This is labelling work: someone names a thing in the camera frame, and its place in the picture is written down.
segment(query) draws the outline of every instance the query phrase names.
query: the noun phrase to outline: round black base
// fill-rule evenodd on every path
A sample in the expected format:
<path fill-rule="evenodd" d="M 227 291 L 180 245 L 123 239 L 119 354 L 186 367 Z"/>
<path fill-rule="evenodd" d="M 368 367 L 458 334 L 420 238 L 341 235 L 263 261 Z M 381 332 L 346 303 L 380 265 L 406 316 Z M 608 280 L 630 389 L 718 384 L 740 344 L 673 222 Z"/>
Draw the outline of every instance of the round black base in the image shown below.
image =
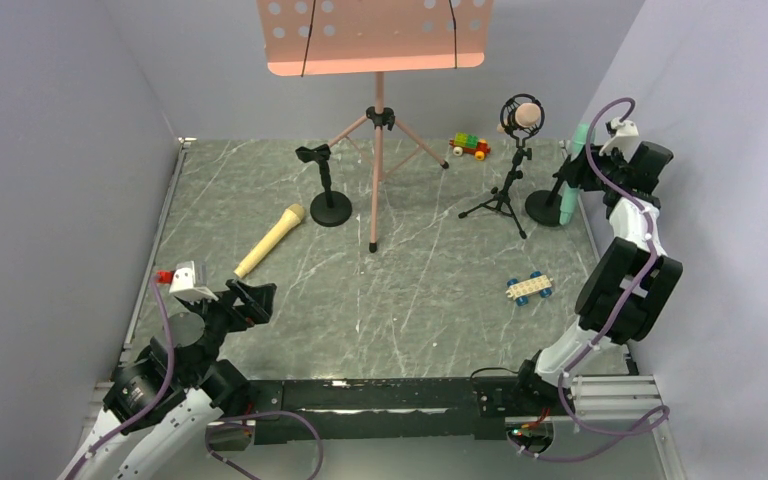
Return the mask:
<path fill-rule="evenodd" d="M 557 227 L 561 224 L 561 196 L 555 198 L 548 205 L 546 200 L 552 192 L 538 190 L 525 199 L 525 213 L 535 222 L 547 227 Z"/>
<path fill-rule="evenodd" d="M 340 192 L 331 192 L 334 207 L 328 208 L 325 192 L 320 193 L 310 202 L 310 218 L 323 227 L 336 227 L 346 223 L 352 216 L 352 202 Z"/>

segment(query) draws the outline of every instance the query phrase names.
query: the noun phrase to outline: red and green toy car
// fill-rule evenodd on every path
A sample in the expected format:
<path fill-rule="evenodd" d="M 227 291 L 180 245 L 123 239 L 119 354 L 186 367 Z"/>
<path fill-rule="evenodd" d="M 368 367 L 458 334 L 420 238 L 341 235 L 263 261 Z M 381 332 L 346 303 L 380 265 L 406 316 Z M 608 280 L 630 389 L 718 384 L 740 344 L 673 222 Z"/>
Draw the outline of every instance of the red and green toy car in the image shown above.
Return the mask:
<path fill-rule="evenodd" d="M 487 140 L 465 133 L 456 134 L 454 140 L 449 140 L 449 145 L 452 146 L 452 154 L 456 157 L 469 153 L 475 156 L 479 162 L 483 161 L 490 153 L 490 145 L 487 145 Z"/>

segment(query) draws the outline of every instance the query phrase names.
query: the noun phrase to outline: gray marble tabletop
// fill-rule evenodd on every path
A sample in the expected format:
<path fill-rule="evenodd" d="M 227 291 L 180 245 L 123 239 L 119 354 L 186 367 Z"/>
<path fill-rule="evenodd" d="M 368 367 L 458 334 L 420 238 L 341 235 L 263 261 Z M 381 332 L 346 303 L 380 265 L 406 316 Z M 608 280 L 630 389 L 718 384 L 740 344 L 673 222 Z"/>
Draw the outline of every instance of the gray marble tabletop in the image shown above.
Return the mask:
<path fill-rule="evenodd" d="M 307 218 L 244 281 L 275 283 L 268 325 L 230 334 L 221 351 L 253 379 L 464 376 L 479 367 L 516 369 L 550 346 L 576 319 L 575 299 L 596 264 L 584 222 L 538 226 L 523 212 L 525 197 L 551 187 L 562 162 L 557 142 L 535 139 L 534 158 L 512 188 L 513 221 L 489 211 L 457 214 L 489 198 L 510 168 L 514 146 L 488 139 L 484 162 L 454 157 L 446 140 L 443 170 L 424 152 L 381 185 L 379 250 L 368 252 L 372 175 L 347 142 L 334 147 L 334 190 L 353 203 L 352 218 L 323 228 Z M 182 261 L 207 264 L 208 283 L 221 289 L 233 269 L 292 203 L 305 208 L 321 191 L 313 163 L 299 145 L 322 141 L 197 141 L 183 165 L 156 257 L 158 269 Z M 370 149 L 371 141 L 357 141 Z M 413 151 L 408 139 L 385 140 L 385 170 Z M 517 307 L 508 279 L 540 270 L 554 294 Z M 166 296 L 170 312 L 183 308 Z M 133 348 L 160 331 L 157 305 L 143 302 Z M 627 373 L 619 352 L 588 366 L 591 374 Z"/>

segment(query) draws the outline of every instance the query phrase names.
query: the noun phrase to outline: toy car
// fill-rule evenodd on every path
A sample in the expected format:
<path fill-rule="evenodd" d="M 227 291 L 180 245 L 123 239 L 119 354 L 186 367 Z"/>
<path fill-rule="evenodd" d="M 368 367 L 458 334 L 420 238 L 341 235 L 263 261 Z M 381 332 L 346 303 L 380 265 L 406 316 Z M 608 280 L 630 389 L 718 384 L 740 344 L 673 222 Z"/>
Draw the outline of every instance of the toy car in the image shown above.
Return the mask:
<path fill-rule="evenodd" d="M 543 298 L 552 295 L 552 279 L 539 271 L 532 273 L 531 277 L 522 283 L 512 278 L 508 280 L 508 290 L 505 293 L 521 307 L 528 304 L 529 295 L 540 293 Z"/>
<path fill-rule="evenodd" d="M 465 133 L 456 134 L 454 140 L 449 140 L 449 145 L 452 146 L 452 154 L 456 157 L 469 153 L 474 155 L 479 162 L 483 161 L 490 153 L 490 145 L 487 145 L 487 140 Z"/>

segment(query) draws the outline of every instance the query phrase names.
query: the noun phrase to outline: pink music stand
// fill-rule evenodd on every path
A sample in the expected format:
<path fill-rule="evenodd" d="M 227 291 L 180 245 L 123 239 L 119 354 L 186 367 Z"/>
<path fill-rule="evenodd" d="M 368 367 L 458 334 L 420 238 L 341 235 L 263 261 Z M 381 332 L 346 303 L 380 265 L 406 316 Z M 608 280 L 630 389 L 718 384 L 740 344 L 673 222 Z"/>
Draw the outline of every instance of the pink music stand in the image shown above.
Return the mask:
<path fill-rule="evenodd" d="M 375 124 L 369 251 L 378 248 L 378 183 L 425 150 L 449 164 L 384 107 L 384 72 L 476 67 L 484 61 L 493 0 L 257 0 L 269 70 L 280 76 L 375 73 L 375 105 L 329 147 L 367 120 Z M 416 149 L 382 172 L 384 126 L 395 125 Z"/>

